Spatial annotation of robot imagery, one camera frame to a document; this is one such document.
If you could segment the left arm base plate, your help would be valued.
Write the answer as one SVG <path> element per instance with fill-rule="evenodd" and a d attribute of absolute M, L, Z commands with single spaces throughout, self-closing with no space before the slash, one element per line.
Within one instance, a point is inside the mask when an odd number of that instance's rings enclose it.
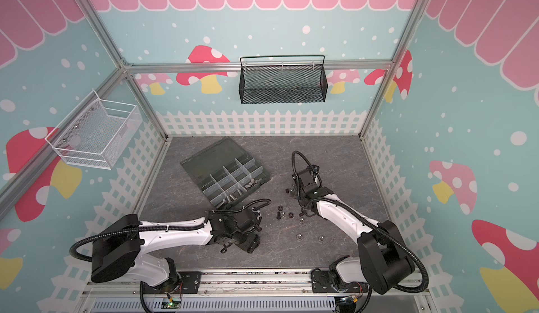
<path fill-rule="evenodd" d="M 201 272 L 180 271 L 178 272 L 178 279 L 167 281 L 164 285 L 151 287 L 144 284 L 143 294 L 198 294 L 201 278 Z"/>

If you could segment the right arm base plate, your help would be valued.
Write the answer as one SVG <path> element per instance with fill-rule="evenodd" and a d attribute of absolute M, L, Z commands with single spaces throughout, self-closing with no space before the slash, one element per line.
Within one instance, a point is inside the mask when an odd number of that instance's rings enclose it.
<path fill-rule="evenodd" d="M 313 293 L 367 293 L 367 283 L 345 283 L 329 269 L 314 268 L 310 272 Z"/>

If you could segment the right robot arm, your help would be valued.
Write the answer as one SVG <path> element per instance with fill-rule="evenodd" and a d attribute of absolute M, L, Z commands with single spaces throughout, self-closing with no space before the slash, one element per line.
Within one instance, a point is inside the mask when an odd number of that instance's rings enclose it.
<path fill-rule="evenodd" d="M 319 169 L 295 150 L 291 154 L 293 187 L 302 213 L 333 223 L 357 245 L 358 256 L 344 256 L 328 267 L 330 284 L 338 291 L 351 284 L 366 284 L 385 294 L 390 289 L 421 293 L 428 289 L 429 275 L 420 258 L 405 244 L 393 222 L 373 220 L 342 201 L 323 185 Z"/>

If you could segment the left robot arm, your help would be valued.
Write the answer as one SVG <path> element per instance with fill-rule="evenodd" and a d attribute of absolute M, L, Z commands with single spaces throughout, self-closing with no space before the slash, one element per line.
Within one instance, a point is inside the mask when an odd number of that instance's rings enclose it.
<path fill-rule="evenodd" d="M 93 283 L 126 277 L 154 289 L 173 291 L 181 276 L 171 258 L 153 252 L 179 246 L 221 246 L 221 253 L 236 246 L 252 253 L 260 244 L 261 210 L 270 199 L 257 199 L 236 210 L 209 211 L 205 216 L 182 222 L 153 223 L 129 214 L 111 226 L 74 243 L 71 257 L 91 264 Z"/>

